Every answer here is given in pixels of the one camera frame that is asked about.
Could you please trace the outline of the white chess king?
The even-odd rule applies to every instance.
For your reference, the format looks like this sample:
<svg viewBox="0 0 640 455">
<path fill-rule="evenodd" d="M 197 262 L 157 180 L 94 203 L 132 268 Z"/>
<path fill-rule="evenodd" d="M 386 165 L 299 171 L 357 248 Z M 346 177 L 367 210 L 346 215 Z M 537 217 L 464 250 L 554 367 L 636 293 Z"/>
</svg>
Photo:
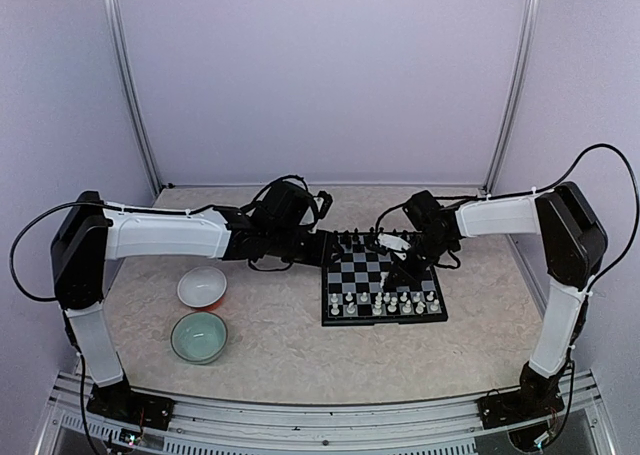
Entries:
<svg viewBox="0 0 640 455">
<path fill-rule="evenodd" d="M 396 313 L 398 310 L 398 298 L 397 297 L 392 297 L 390 299 L 390 302 L 387 306 L 387 312 L 388 313 Z"/>
</svg>

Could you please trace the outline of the black folding chess board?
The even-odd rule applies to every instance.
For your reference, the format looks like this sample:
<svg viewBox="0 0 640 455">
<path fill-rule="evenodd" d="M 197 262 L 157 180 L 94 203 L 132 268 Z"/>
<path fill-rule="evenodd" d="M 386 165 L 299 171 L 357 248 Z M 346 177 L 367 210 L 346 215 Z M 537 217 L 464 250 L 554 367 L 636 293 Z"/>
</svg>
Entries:
<svg viewBox="0 0 640 455">
<path fill-rule="evenodd" d="M 415 287 L 400 287 L 398 291 L 381 290 L 380 275 L 391 268 L 392 256 L 375 247 L 372 239 L 372 232 L 354 230 L 337 234 L 337 242 L 342 248 L 341 257 L 322 270 L 322 325 L 338 327 L 447 321 L 448 312 L 434 267 L 430 268 Z M 427 302 L 425 294 L 431 290 L 435 292 L 435 299 L 433 302 Z M 377 297 L 382 299 L 380 316 L 374 316 L 372 312 Z M 387 312 L 392 297 L 398 298 L 396 313 Z M 413 304 L 411 314 L 402 312 L 402 307 L 407 301 Z M 357 305 L 356 314 L 353 316 L 346 313 L 346 307 L 350 302 Z M 419 302 L 426 305 L 426 311 L 422 315 L 415 313 L 415 307 Z"/>
</svg>

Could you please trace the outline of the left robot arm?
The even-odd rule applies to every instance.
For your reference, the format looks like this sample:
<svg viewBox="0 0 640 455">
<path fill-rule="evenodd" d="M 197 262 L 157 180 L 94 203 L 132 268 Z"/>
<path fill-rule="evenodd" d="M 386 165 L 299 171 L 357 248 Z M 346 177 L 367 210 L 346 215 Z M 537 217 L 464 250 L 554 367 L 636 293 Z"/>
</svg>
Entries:
<svg viewBox="0 0 640 455">
<path fill-rule="evenodd" d="M 327 192 L 313 194 L 294 176 L 269 183 L 243 207 L 133 207 L 106 203 L 96 191 L 83 192 L 51 243 L 51 263 L 55 299 L 70 342 L 93 379 L 94 398 L 121 420 L 140 409 L 103 311 L 106 262 L 197 256 L 254 265 L 270 256 L 288 266 L 324 267 L 332 257 L 332 241 L 317 224 L 332 203 Z"/>
</svg>

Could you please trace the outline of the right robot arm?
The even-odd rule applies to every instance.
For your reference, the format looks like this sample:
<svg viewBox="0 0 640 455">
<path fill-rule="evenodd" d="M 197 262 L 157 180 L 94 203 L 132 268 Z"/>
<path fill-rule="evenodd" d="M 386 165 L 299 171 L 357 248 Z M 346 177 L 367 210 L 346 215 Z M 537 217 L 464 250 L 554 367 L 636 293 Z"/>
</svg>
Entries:
<svg viewBox="0 0 640 455">
<path fill-rule="evenodd" d="M 485 235 L 540 236 L 549 295 L 542 330 L 524 364 L 511 408 L 523 419 L 535 417 L 557 392 L 588 311 L 589 286 L 598 274 L 608 246 L 606 232 L 573 182 L 540 193 L 495 199 L 466 197 L 449 206 L 424 190 L 400 204 L 416 236 L 374 232 L 374 242 L 392 256 L 384 279 L 387 290 L 416 280 L 444 254 L 455 255 L 466 238 Z"/>
</svg>

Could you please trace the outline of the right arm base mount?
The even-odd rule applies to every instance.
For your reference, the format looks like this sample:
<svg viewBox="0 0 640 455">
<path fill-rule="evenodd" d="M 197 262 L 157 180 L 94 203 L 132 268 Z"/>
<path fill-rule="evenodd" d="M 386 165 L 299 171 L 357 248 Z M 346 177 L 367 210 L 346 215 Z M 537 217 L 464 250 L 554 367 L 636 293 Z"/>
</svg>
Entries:
<svg viewBox="0 0 640 455">
<path fill-rule="evenodd" d="M 559 392 L 543 401 L 531 401 L 519 389 L 506 392 L 492 389 L 477 399 L 476 405 L 485 430 L 549 416 L 565 408 Z"/>
</svg>

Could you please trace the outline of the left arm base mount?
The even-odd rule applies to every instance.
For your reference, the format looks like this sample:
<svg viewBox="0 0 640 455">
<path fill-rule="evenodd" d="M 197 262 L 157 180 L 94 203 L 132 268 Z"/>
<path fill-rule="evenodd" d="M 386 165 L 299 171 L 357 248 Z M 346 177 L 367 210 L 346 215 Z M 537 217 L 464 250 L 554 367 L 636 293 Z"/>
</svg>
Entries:
<svg viewBox="0 0 640 455">
<path fill-rule="evenodd" d="M 174 405 L 170 398 L 135 391 L 94 393 L 87 403 L 87 411 L 130 425 L 167 431 Z"/>
</svg>

